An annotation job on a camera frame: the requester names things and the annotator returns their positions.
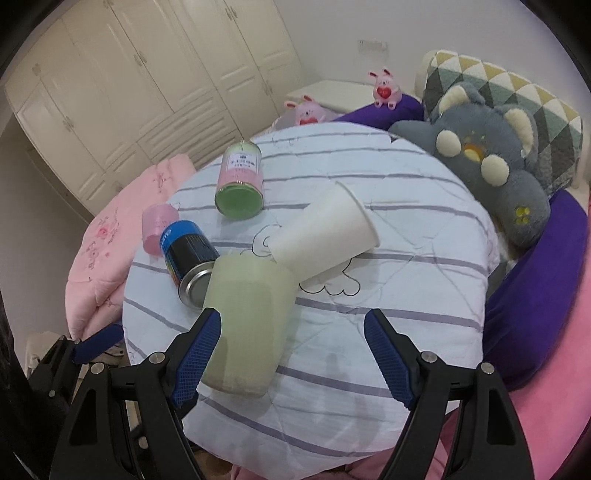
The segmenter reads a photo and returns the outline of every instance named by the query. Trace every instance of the pink blanket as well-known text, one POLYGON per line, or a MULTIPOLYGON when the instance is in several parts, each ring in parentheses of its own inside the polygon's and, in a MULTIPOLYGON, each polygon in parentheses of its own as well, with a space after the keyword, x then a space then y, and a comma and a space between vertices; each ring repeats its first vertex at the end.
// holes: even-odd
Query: pink blanket
POLYGON ((66 284, 66 320, 74 340, 121 318, 125 280, 142 239, 142 212, 166 202, 194 173, 186 155, 149 167, 88 226, 66 284))

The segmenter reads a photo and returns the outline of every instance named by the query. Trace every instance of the embroidered flower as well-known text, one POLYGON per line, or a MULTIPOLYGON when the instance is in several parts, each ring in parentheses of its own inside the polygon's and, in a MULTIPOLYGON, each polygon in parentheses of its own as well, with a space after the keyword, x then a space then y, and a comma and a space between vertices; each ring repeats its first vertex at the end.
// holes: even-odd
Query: embroidered flower
POLYGON ((96 236, 101 240, 107 238, 107 235, 109 235, 109 229, 105 226, 99 228, 99 232, 96 234, 96 236))

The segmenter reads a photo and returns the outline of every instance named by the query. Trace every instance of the metal can bottom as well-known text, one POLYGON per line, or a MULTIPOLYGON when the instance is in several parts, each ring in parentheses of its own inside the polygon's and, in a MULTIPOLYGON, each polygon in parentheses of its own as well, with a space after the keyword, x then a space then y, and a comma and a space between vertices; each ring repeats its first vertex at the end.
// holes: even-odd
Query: metal can bottom
POLYGON ((192 309, 200 309, 205 301, 205 294, 209 285, 215 262, 204 262, 193 267, 181 280, 178 286, 178 297, 192 309))

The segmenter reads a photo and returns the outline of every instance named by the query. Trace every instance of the white paper cup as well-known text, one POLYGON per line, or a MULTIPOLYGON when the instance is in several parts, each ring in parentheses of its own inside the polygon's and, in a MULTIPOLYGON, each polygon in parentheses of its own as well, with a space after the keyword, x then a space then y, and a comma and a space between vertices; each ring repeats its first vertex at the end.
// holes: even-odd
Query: white paper cup
POLYGON ((267 244, 275 261, 303 282, 378 247, 379 237, 363 204, 337 182, 267 244))

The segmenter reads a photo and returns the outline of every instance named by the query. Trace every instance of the blue gripper pad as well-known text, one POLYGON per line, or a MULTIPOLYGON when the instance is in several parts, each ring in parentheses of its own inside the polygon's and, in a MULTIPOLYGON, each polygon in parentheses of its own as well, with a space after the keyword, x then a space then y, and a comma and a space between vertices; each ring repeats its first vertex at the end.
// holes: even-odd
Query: blue gripper pad
POLYGON ((219 312, 212 310, 201 331, 195 337, 184 358, 178 365, 174 391, 170 399, 177 408, 195 395, 213 349, 222 334, 222 320, 219 312))
POLYGON ((410 371, 379 324, 373 310, 365 315, 363 333, 392 397, 410 410, 415 400, 411 389, 410 371))

